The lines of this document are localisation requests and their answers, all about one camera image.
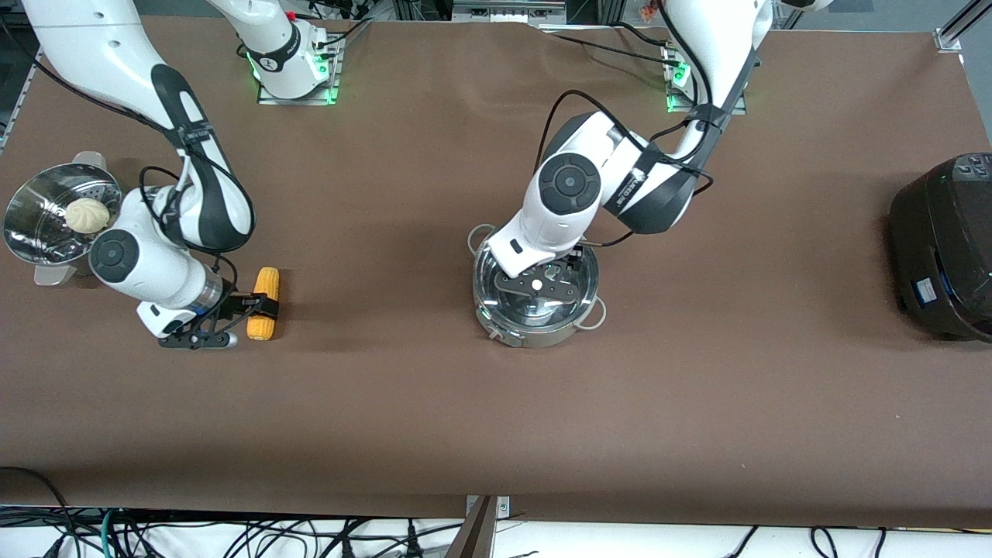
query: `brown tabletop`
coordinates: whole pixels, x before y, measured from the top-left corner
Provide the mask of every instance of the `brown tabletop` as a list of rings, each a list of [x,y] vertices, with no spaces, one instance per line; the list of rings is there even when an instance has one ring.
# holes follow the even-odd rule
[[[223,20],[146,21],[255,202],[233,257],[244,288],[283,270],[278,338],[159,349],[136,301],[35,287],[3,250],[5,465],[74,504],[438,516],[499,493],[556,519],[992,520],[992,352],[904,319],[882,242],[900,187],[988,149],[929,35],[772,33],[716,185],[670,232],[599,250],[600,330],[522,350],[475,321],[465,234],[519,208],[564,90],[641,134],[677,122],[657,66],[523,25],[377,23],[348,47],[338,105],[258,106]],[[586,110],[567,101],[558,122]],[[0,194],[80,150],[129,188],[180,166],[39,76]],[[589,237],[622,231],[605,214]]]

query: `white surface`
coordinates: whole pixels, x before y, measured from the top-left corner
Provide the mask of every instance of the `white surface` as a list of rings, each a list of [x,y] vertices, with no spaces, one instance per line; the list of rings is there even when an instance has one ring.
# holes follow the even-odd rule
[[[418,530],[448,525],[455,519],[417,521]],[[315,521],[321,532],[334,532],[341,521]],[[308,526],[298,527],[308,531]],[[748,527],[703,525],[641,525],[614,523],[560,523],[543,521],[501,521],[498,524],[493,558],[512,558],[539,551],[535,558],[723,558],[732,553],[747,533]],[[216,525],[203,528],[163,527],[150,531],[149,541],[165,558],[220,558],[231,542],[243,532],[240,526]],[[445,545],[454,538],[451,529],[421,538],[421,546],[430,549]],[[406,521],[376,519],[363,525],[355,534],[389,534],[406,537]],[[871,558],[879,531],[873,529],[830,529],[840,558]],[[57,538],[52,527],[9,527],[0,529],[0,558],[41,556]],[[329,539],[324,539],[320,548]],[[310,545],[310,556],[313,545]],[[391,541],[355,541],[358,558],[366,558],[385,548]],[[824,550],[825,541],[821,544]],[[85,547],[86,558],[101,558]],[[251,554],[258,551],[255,541]],[[269,558],[299,558],[303,545],[293,539],[277,542],[266,552]],[[70,543],[61,557],[74,556]],[[882,549],[883,558],[987,558],[992,556],[992,535],[889,531]],[[331,558],[339,557],[335,550]],[[751,539],[742,558],[798,557],[816,558],[809,543],[809,529],[798,527],[761,527]]]

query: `yellow object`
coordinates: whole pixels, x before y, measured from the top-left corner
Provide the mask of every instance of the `yellow object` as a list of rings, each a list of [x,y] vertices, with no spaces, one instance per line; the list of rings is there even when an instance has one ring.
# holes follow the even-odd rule
[[[254,293],[264,293],[272,300],[279,300],[279,270],[275,267],[263,267],[255,280]],[[276,321],[268,316],[248,317],[248,339],[268,341],[276,331]]]

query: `black air fryer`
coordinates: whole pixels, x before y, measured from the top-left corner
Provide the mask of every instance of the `black air fryer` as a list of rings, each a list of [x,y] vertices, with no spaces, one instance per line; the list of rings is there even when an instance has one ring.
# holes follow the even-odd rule
[[[892,201],[900,305],[944,339],[992,343],[992,153],[938,165]]]

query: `wire handle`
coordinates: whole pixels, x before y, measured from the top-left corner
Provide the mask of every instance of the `wire handle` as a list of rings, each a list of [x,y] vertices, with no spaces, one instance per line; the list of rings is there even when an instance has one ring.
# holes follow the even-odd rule
[[[486,237],[482,239],[482,242],[479,242],[478,246],[472,246],[472,238],[474,238],[475,235],[478,234],[480,230],[484,230],[484,229],[489,230],[489,232],[486,233]],[[468,232],[468,238],[466,239],[466,242],[468,243],[468,251],[471,252],[472,255],[474,256],[479,251],[479,248],[482,247],[482,244],[486,241],[486,239],[489,238],[489,235],[492,234],[493,231],[495,230],[496,230],[496,225],[489,224],[488,222],[475,225],[475,227]]]
[[[599,317],[599,321],[598,321],[598,322],[596,322],[596,324],[595,324],[594,326],[584,326],[584,325],[582,324],[582,322],[583,322],[583,321],[584,321],[584,320],[585,320],[586,318],[588,318],[588,317],[589,317],[589,314],[592,314],[592,309],[590,308],[590,309],[589,309],[589,314],[586,314],[585,316],[583,316],[583,317],[582,317],[582,319],[581,319],[581,320],[579,320],[578,322],[575,322],[575,326],[576,326],[577,328],[579,328],[580,330],[583,330],[584,332],[591,332],[592,330],[598,330],[598,329],[599,329],[599,327],[600,327],[600,326],[602,326],[604,322],[606,322],[606,303],[605,303],[605,302],[603,302],[603,299],[601,299],[601,298],[599,298],[599,297],[597,296],[597,297],[596,297],[596,298],[595,298],[595,299],[594,299],[594,300],[592,301],[592,306],[595,306],[597,302],[599,303],[599,306],[601,306],[601,307],[603,307],[603,315]]]

